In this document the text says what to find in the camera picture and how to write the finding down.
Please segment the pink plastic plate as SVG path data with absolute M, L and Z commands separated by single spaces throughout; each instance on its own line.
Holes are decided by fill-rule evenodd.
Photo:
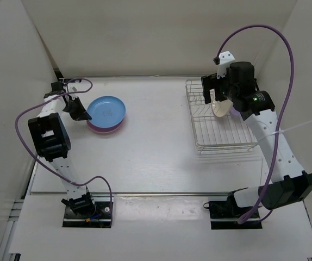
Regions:
M 95 133 L 98 134 L 109 134 L 112 133 L 116 130 L 118 130 L 124 123 L 124 120 L 122 120 L 121 122 L 119 122 L 118 124 L 112 126 L 112 127 L 108 127 L 108 128 L 102 128 L 102 127 L 97 127 L 95 125 L 93 125 L 90 121 L 87 121 L 87 125 L 88 127 L 94 131 Z

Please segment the blue plastic plate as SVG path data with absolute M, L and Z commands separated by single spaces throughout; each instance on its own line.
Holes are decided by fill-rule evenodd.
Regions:
M 89 104 L 87 112 L 92 117 L 89 121 L 93 125 L 108 128 L 124 120 L 126 106 L 115 96 L 101 96 Z

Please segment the white plastic plate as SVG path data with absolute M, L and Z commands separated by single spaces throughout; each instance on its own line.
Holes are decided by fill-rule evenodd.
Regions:
M 224 117 L 229 114 L 233 107 L 233 103 L 230 100 L 216 101 L 214 100 L 211 104 L 212 111 L 216 117 Z

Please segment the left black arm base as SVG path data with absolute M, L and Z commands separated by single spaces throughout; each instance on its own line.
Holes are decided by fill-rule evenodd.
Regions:
M 65 211 L 64 228 L 111 228 L 113 224 L 112 196 L 97 197 L 86 193 L 77 199 L 62 199 Z

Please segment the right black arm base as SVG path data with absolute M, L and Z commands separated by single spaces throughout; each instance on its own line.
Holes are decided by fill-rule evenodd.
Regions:
M 209 201 L 203 204 L 203 208 L 209 211 L 211 230 L 241 230 L 262 229 L 259 212 L 253 215 L 243 224 L 238 224 L 238 219 L 250 210 L 250 207 L 238 208 L 234 213 L 227 201 Z

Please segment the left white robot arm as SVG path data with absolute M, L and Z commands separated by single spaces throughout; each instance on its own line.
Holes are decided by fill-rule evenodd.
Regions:
M 60 176 L 66 190 L 62 203 L 76 215 L 89 218 L 96 211 L 96 204 L 87 186 L 79 186 L 79 177 L 71 163 L 69 151 L 71 142 L 61 120 L 66 112 L 75 121 L 87 121 L 91 116 L 76 95 L 68 95 L 62 82 L 53 82 L 52 91 L 44 95 L 47 102 L 40 114 L 28 120 L 28 127 L 36 152 L 44 158 Z

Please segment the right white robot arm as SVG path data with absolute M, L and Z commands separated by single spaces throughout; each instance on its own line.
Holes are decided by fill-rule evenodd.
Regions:
M 303 201 L 312 191 L 312 173 L 307 173 L 292 152 L 280 128 L 281 113 L 267 91 L 260 90 L 250 62 L 234 62 L 223 76 L 212 74 L 201 78 L 206 104 L 231 101 L 255 136 L 269 166 L 264 185 L 232 191 L 228 194 L 226 211 L 240 217 L 259 207 L 274 210 Z

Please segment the purple plastic plate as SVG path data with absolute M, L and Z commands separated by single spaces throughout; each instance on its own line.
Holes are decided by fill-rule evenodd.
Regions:
M 234 115 L 234 116 L 240 116 L 240 112 L 237 111 L 235 108 L 232 108 L 232 109 L 230 110 L 230 113 L 231 113 L 232 115 Z

